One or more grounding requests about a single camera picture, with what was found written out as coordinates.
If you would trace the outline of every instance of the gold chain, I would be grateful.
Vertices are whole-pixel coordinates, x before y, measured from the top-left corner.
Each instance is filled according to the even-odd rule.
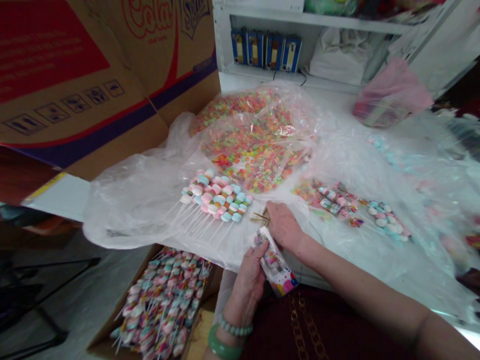
[[[309,360],[309,353],[305,347],[302,329],[300,329],[299,316],[297,310],[295,310],[295,297],[290,295],[288,298],[288,307],[290,308],[291,313],[291,327],[293,329],[293,336],[295,337],[295,344],[298,350],[298,358],[300,360]]]
[[[329,356],[327,355],[324,343],[320,338],[320,334],[317,330],[314,319],[312,318],[312,315],[307,311],[305,299],[301,297],[300,293],[298,293],[298,295],[300,296],[298,298],[298,305],[303,315],[303,319],[306,322],[306,328],[308,329],[308,333],[310,334],[311,342],[313,343],[313,346],[315,348],[315,353],[320,360],[329,360]],[[295,337],[296,348],[298,349],[298,357],[300,358],[300,360],[309,360],[309,354],[305,347],[304,336],[302,334],[302,330],[300,329],[298,313],[295,309],[295,299],[296,297],[294,295],[289,295],[288,307],[290,308],[291,312],[291,327],[293,329],[293,335]]]

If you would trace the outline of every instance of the hand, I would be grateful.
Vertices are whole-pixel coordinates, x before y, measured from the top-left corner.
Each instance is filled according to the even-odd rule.
[[[268,248],[269,242],[264,241],[256,249],[250,248],[243,256],[230,299],[223,309],[223,317],[235,327],[247,327],[252,323],[266,280],[260,259]]]
[[[297,255],[301,248],[301,242],[304,238],[304,232],[295,219],[294,214],[284,203],[266,203],[268,214],[270,215],[270,234],[275,241]]]

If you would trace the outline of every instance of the blue battery pack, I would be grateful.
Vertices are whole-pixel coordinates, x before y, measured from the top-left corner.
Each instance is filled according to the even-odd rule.
[[[231,30],[231,45],[233,47],[233,62],[235,64],[247,65],[247,30],[232,29]]]
[[[248,65],[256,68],[264,67],[264,41],[266,35],[261,31],[247,31]]]
[[[285,42],[284,37],[279,33],[269,33],[266,38],[265,69],[280,70]]]
[[[289,35],[285,37],[281,59],[281,71],[288,73],[295,73],[297,71],[301,49],[302,38],[300,36]]]

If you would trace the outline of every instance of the white cabinet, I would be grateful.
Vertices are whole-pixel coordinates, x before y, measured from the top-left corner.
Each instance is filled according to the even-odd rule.
[[[442,6],[432,11],[423,23],[417,25],[398,24],[384,21],[361,20],[352,17],[339,17],[305,13],[286,8],[296,0],[286,1],[285,8],[272,6],[278,3],[271,0],[217,0],[213,3],[215,19],[215,40],[218,69],[227,74],[235,74],[270,81],[275,79],[290,80],[306,87],[322,88],[331,91],[356,94],[361,86],[347,85],[320,77],[310,76],[304,70],[302,73],[287,73],[265,70],[258,67],[234,64],[231,29],[256,29],[260,31],[280,32],[281,34],[297,34],[302,38],[302,48],[299,57],[299,69],[310,63],[314,54],[317,39],[324,27],[353,29],[369,32],[369,41],[373,52],[366,65],[362,85],[366,84],[386,64],[392,49],[395,56],[402,57],[411,63],[411,67],[424,83],[431,82],[430,90],[436,94],[438,87],[445,86],[458,73],[461,73],[478,55],[450,54],[455,38],[468,37],[473,32],[475,23],[479,22],[477,12],[480,6],[478,0],[447,0]],[[442,45],[442,37],[450,39],[448,46]],[[460,57],[455,66],[449,69],[446,81],[431,81],[429,76],[441,75],[445,64],[451,57]]]

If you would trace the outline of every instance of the pink plastic bag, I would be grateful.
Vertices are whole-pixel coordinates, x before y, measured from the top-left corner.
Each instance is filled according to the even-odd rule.
[[[360,91],[353,115],[366,126],[389,128],[433,103],[427,87],[420,84],[408,63],[393,58]]]

